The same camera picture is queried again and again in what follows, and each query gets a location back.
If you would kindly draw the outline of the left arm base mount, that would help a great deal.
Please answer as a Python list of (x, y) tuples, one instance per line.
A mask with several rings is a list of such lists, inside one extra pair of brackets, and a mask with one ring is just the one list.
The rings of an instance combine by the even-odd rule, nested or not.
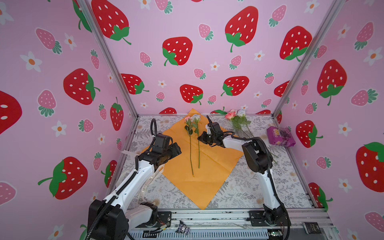
[(143, 202), (141, 203), (143, 206), (150, 207), (152, 211), (151, 218), (148, 222), (143, 223), (140, 225), (140, 227), (145, 228), (159, 228), (163, 225), (170, 226), (171, 219), (172, 219), (172, 212), (170, 211), (160, 211), (158, 209), (158, 206), (149, 203), (149, 202)]

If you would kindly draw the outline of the aluminium corner post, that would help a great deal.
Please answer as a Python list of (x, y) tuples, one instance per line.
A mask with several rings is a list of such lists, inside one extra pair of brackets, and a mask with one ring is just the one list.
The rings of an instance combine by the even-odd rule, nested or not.
[(104, 39), (104, 35), (102, 34), (100, 28), (99, 28), (99, 25), (97, 23), (97, 20), (95, 18), (95, 15), (92, 11), (92, 8), (91, 8), (91, 4), (89, 1), (84, 1), (84, 0), (80, 0), (78, 1), (81, 8), (82, 8), (82, 11), (83, 11), (83, 14), (90, 26), (90, 28), (92, 29), (92, 32), (96, 38), (96, 41), (104, 55), (104, 58), (108, 64), (108, 67), (110, 68), (111, 70), (111, 73), (112, 75), (114, 76), (115, 78), (115, 81), (117, 83), (117, 86), (127, 104), (127, 106), (129, 107), (132, 115), (133, 115), (133, 118), (136, 120), (138, 119), (139, 115), (137, 113), (137, 110), (135, 109), (134, 107), (134, 104), (130, 98), (130, 94), (126, 88), (126, 85), (124, 83), (124, 80), (123, 78), (121, 77), (121, 74), (117, 68), (117, 65), (113, 59), (113, 56), (106, 44), (106, 41)]
[(307, 64), (311, 61), (313, 58), (313, 54), (315, 50), (317, 49), (318, 45), (322, 42), (324, 37), (327, 35), (327, 32), (329, 31), (330, 27), (332, 26), (333, 22), (337, 18), (338, 14), (340, 13), (341, 9), (343, 8), (345, 4), (345, 1), (337, 0), (333, 1), (330, 5), (330, 8), (328, 9), (324, 19), (322, 20), (321, 24), (319, 25), (319, 28), (313, 37), (312, 42), (309, 45), (308, 50), (306, 51), (303, 59), (299, 63), (297, 69), (295, 70), (293, 76), (290, 79), (290, 82), (284, 91), (284, 94), (279, 101), (277, 107), (275, 108), (274, 112), (272, 113), (273, 120), (277, 120), (278, 113), (282, 110), (283, 106), (285, 105), (287, 99), (289, 98), (291, 92), (294, 90), (295, 85), (300, 80), (302, 74), (306, 70)]

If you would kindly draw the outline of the purple snack bag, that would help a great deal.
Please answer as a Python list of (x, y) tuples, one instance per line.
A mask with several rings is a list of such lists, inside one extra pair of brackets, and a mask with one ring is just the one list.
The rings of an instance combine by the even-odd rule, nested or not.
[(271, 126), (267, 129), (267, 136), (271, 145), (288, 148), (293, 147), (296, 144), (292, 133), (288, 129), (281, 129)]

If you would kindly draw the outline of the aluminium corner post left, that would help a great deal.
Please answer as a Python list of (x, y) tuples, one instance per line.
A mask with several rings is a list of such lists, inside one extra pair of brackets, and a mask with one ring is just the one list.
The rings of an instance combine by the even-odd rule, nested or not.
[(84, 1), (84, 0), (80, 0), (78, 1), (81, 8), (82, 8), (82, 11), (83, 11), (83, 14), (90, 26), (90, 28), (92, 29), (92, 32), (96, 38), (96, 41), (104, 55), (104, 58), (108, 64), (108, 67), (110, 68), (111, 70), (111, 73), (112, 75), (114, 76), (115, 78), (115, 81), (117, 83), (117, 86), (127, 104), (127, 106), (129, 107), (132, 115), (133, 115), (133, 118), (136, 120), (138, 119), (139, 115), (137, 113), (137, 110), (135, 109), (134, 107), (134, 104), (130, 98), (130, 94), (126, 88), (126, 85), (124, 83), (124, 80), (123, 78), (121, 77), (121, 74), (117, 68), (117, 65), (113, 59), (113, 56), (106, 44), (106, 41), (104, 39), (104, 35), (102, 34), (100, 28), (99, 28), (99, 25), (97, 23), (97, 20), (95, 18), (95, 15), (92, 11), (92, 8), (91, 8), (91, 4), (89, 1)]

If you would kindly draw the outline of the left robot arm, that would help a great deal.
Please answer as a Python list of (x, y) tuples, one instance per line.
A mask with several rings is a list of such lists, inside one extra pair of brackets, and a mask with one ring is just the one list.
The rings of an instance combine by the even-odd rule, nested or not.
[(155, 204), (143, 202), (134, 209), (128, 207), (145, 183), (182, 152), (172, 137), (157, 132), (155, 119), (151, 121), (151, 134), (150, 146), (135, 157), (135, 167), (129, 175), (102, 201), (95, 200), (90, 205), (86, 240), (123, 240), (140, 225), (152, 227), (158, 223)]

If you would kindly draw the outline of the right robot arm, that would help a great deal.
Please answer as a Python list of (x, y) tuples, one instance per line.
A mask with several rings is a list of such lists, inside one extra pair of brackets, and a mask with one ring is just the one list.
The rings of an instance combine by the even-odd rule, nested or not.
[(289, 213), (280, 200), (273, 179), (273, 157), (260, 137), (241, 138), (232, 131), (223, 131), (217, 122), (207, 117), (209, 123), (198, 140), (210, 147), (219, 146), (244, 153), (248, 167), (257, 174), (264, 196), (264, 213), (261, 219), (270, 226), (286, 227), (284, 239), (291, 233)]

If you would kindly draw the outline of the pale pink fake rose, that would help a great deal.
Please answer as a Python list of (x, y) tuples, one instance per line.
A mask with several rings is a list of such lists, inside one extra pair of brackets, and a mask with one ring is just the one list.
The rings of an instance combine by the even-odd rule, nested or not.
[(193, 134), (193, 125), (192, 125), (192, 117), (191, 116), (186, 116), (185, 117), (185, 130), (187, 131), (187, 134), (189, 136), (189, 158), (190, 158), (190, 165), (191, 165), (191, 171), (192, 171), (192, 176), (194, 177), (194, 168), (193, 168), (193, 162), (192, 162), (192, 134)]

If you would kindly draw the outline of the orange wrapping paper sheet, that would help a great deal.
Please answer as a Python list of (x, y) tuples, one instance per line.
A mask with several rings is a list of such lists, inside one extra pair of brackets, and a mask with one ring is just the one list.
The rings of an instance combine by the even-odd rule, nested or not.
[(192, 162), (190, 165), (189, 136), (182, 116), (158, 116), (158, 131), (173, 138), (182, 153), (170, 160), (163, 173), (147, 188), (145, 201), (160, 208), (171, 209), (234, 209), (242, 208), (244, 201), (236, 185), (228, 178), (243, 153), (220, 147), (211, 148), (200, 142), (199, 165), (197, 134), (192, 135)]

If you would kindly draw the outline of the white blue fake rose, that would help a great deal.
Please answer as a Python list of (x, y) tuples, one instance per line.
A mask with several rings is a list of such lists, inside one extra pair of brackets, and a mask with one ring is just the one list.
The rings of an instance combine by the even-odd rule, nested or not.
[(248, 132), (249, 132), (249, 135), (247, 135), (248, 136), (248, 138), (250, 138), (250, 137), (254, 137), (254, 135), (253, 135), (253, 133), (252, 133), (252, 131), (250, 130), (250, 128), (249, 128), (249, 125), (250, 125), (250, 123), (251, 123), (251, 121), (248, 121), (247, 120), (247, 117), (246, 117), (246, 110), (238, 110), (238, 112), (237, 112), (237, 116), (238, 117), (240, 117), (240, 125), (242, 126), (242, 125), (244, 125), (244, 126), (246, 126), (246, 128), (247, 128), (247, 130), (248, 130)]

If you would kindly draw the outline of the clear ribbon strip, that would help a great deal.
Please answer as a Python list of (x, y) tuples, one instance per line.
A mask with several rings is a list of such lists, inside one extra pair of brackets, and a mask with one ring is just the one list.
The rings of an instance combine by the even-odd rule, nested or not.
[(144, 164), (141, 168), (136, 170), (134, 166), (131, 170), (127, 169), (123, 171), (117, 182), (117, 190), (123, 187), (123, 185), (136, 174), (133, 179), (128, 183), (126, 187), (119, 194), (123, 196), (123, 200), (126, 206), (134, 199), (135, 195), (138, 195), (138, 201), (145, 201), (145, 194), (147, 193), (147, 188), (152, 184), (164, 171), (164, 165), (159, 168), (154, 168), (149, 164)]

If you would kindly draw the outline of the small black box right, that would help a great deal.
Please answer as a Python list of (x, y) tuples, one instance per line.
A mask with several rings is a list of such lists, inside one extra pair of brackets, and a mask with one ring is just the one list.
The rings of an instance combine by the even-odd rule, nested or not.
[(321, 234), (321, 228), (318, 223), (304, 222), (303, 227), (308, 235)]

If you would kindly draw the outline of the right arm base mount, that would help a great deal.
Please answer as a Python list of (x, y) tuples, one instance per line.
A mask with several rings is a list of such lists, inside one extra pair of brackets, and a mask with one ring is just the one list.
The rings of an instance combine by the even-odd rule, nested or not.
[(249, 211), (249, 219), (253, 227), (290, 227), (291, 221), (286, 211)]

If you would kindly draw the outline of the aluminium corner post right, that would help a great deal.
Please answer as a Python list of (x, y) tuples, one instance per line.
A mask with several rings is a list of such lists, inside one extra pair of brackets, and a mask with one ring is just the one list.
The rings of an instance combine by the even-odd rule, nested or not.
[(324, 19), (322, 20), (321, 24), (319, 25), (319, 28), (313, 37), (312, 42), (309, 45), (308, 50), (306, 51), (303, 59), (299, 63), (297, 69), (295, 70), (293, 76), (290, 79), (290, 82), (284, 91), (284, 94), (279, 101), (277, 107), (275, 108), (274, 112), (272, 113), (273, 120), (277, 120), (278, 113), (282, 110), (283, 106), (285, 105), (287, 99), (289, 98), (291, 92), (294, 90), (295, 85), (300, 80), (302, 74), (306, 70), (307, 64), (311, 61), (313, 58), (313, 54), (315, 50), (317, 49), (318, 45), (322, 42), (324, 37), (327, 35), (327, 32), (329, 31), (330, 27), (332, 26), (333, 22), (337, 18), (338, 14), (340, 13), (341, 9), (343, 8), (345, 4), (345, 1), (337, 0), (333, 1), (330, 5), (330, 8), (328, 9)]

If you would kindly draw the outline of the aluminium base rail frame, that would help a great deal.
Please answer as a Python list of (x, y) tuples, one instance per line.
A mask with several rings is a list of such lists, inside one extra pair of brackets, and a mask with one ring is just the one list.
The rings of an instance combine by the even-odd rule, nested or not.
[[(249, 211), (261, 209), (162, 209), (172, 212), (171, 224), (159, 234), (151, 228), (130, 231), (135, 240), (283, 240), (286, 227), (253, 227)], [(322, 209), (289, 209), (291, 233), (287, 240), (339, 240), (341, 237), (329, 215)], [(178, 234), (179, 222), (189, 228), (188, 235)], [(322, 233), (308, 235), (304, 222), (318, 223)]]

